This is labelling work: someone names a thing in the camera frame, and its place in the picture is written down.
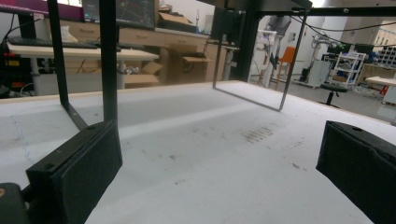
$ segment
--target white table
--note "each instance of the white table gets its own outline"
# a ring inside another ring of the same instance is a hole
[[[368,77],[368,78],[366,78],[366,81],[370,82],[370,83],[376,83],[376,84],[386,85],[386,86],[390,86],[390,87],[396,87],[396,75],[395,75],[395,78]],[[393,126],[396,126],[396,116],[395,116],[395,120],[391,124]]]
[[[37,58],[53,58],[53,48],[49,47],[31,47],[17,46],[8,43],[11,53],[19,54],[22,58],[30,58],[32,66],[33,81],[35,84],[35,92],[37,95],[56,94],[58,87],[56,85],[56,76],[40,76],[37,66]],[[101,59],[100,49],[70,49],[64,48],[64,57],[69,59]],[[159,56],[138,49],[122,49],[117,52],[117,60],[119,61],[119,75],[117,78],[118,89],[124,89],[124,62],[125,61],[152,61],[158,59]],[[69,92],[83,91],[100,91],[102,88],[102,80],[96,74],[79,74],[78,76],[67,76],[67,82],[71,82]]]
[[[87,123],[103,119],[100,93],[70,101]],[[24,170],[78,132],[56,97],[5,100],[0,111],[0,182],[25,187]],[[385,122],[294,96],[275,112],[210,84],[120,91],[123,166],[87,223],[372,223],[315,169],[328,119],[396,144]]]

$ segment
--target storage rack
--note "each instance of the storage rack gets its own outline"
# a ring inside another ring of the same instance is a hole
[[[337,63],[329,78],[329,82],[343,85],[346,88],[355,85],[359,73],[361,72],[365,56],[365,53],[349,53],[348,55],[343,55],[342,52],[340,52]],[[348,68],[342,67],[343,63],[346,63]],[[337,74],[339,72],[343,73],[345,77],[338,76]]]

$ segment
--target wall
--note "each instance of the wall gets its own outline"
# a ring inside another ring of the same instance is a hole
[[[0,37],[1,37],[1,39],[4,38],[4,35],[9,30],[11,20],[12,20],[11,14],[0,12]],[[20,24],[20,22],[18,20],[18,16],[15,16],[12,27],[17,27],[19,24]],[[12,33],[12,35],[21,35],[21,32],[20,32],[20,30],[15,30]]]
[[[160,2],[171,5],[173,12],[184,15],[193,24],[196,23],[197,10],[199,9],[200,19],[198,20],[198,26],[200,31],[205,28],[206,15],[213,15],[215,11],[215,7],[197,0],[162,0]]]
[[[343,30],[347,23],[347,17],[325,17],[322,28],[330,30]],[[343,32],[325,31],[325,34],[332,39],[340,40]],[[323,54],[327,53],[327,47],[320,45],[317,59],[320,60]]]

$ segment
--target stool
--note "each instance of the stool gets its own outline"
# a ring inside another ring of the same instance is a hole
[[[331,92],[329,93],[329,98],[327,98],[327,102],[326,102],[326,103],[320,102],[320,103],[321,103],[321,104],[325,104],[325,105],[331,105],[331,106],[334,106],[334,107],[339,108],[339,107],[336,106],[336,105],[332,105],[332,97],[334,96],[334,92],[335,92],[335,94],[337,95],[337,97],[339,97],[338,92],[347,92],[347,88],[340,87],[340,86],[336,86],[336,85],[332,85],[332,84],[325,84],[325,83],[324,83],[324,84],[321,84],[320,87],[321,87],[323,90],[331,91]]]
[[[279,79],[280,79],[280,71],[282,70],[282,65],[283,63],[287,63],[288,64],[288,70],[286,70],[286,76],[289,76],[289,72],[290,72],[290,65],[293,62],[293,58],[294,58],[294,53],[296,52],[296,48],[295,47],[291,47],[288,46],[285,49],[285,52],[283,53],[282,58],[279,59],[280,61],[280,66],[277,68],[277,77],[276,77],[276,85],[275,85],[275,90],[277,90],[277,85],[279,84]],[[273,70],[271,72],[271,78],[274,75],[274,67]]]

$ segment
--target metal rod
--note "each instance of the metal rod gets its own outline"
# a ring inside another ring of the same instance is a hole
[[[99,15],[104,118],[117,119],[116,1],[99,0]]]
[[[64,49],[62,45],[61,24],[59,21],[59,10],[57,0],[48,0],[49,8],[49,25],[52,36],[53,56],[55,58],[56,77],[58,79],[58,90],[61,105],[69,107],[69,98],[67,95],[66,72],[64,70]]]
[[[84,121],[84,119],[79,115],[77,110],[72,105],[69,104],[68,106],[64,106],[64,110],[76,124],[79,130],[83,130],[88,127],[88,124]]]
[[[225,90],[222,90],[222,89],[219,89],[219,88],[214,88],[214,89],[215,89],[216,91],[221,91],[221,92],[227,93],[227,94],[229,94],[229,95],[231,95],[231,96],[237,97],[237,98],[239,98],[239,99],[246,100],[246,101],[251,102],[251,103],[253,103],[253,104],[255,104],[255,105],[260,105],[260,106],[263,106],[263,107],[266,107],[266,108],[269,108],[269,109],[272,109],[272,110],[275,110],[275,111],[280,111],[279,108],[275,108],[275,107],[272,107],[272,106],[270,106],[270,105],[265,105],[265,104],[259,103],[259,102],[257,102],[257,101],[254,101],[254,100],[248,99],[248,98],[246,98],[246,97],[237,95],[237,94],[232,93],[232,92],[230,92],[230,91],[225,91]]]
[[[289,73],[288,73],[288,78],[286,79],[285,90],[283,91],[282,101],[280,102],[279,110],[282,110],[282,109],[283,109],[283,104],[285,104],[286,95],[288,94],[289,85],[290,85],[290,81],[291,81],[291,74],[292,74],[292,72],[293,72],[294,65],[295,65],[295,63],[296,63],[298,50],[299,50],[300,44],[301,44],[301,39],[303,38],[303,33],[304,33],[306,18],[307,18],[307,12],[305,12],[304,18],[303,18],[303,23],[301,24],[300,33],[299,33],[299,36],[298,36],[298,39],[297,39],[297,44],[296,44],[296,51],[295,51],[294,56],[293,56],[293,61],[292,61],[291,65],[290,65],[290,69],[289,69]]]
[[[221,17],[224,18],[224,15],[226,13],[226,10],[223,9]],[[223,36],[223,22],[224,20],[221,20],[221,26],[219,30],[219,44],[218,44],[218,53],[216,55],[216,65],[215,65],[215,74],[213,75],[213,84],[212,87],[213,89],[216,88],[216,82],[218,81],[218,72],[219,72],[219,61],[220,61],[220,54],[221,54],[221,48],[222,48],[222,36]]]
[[[314,7],[308,16],[394,17],[396,7]]]

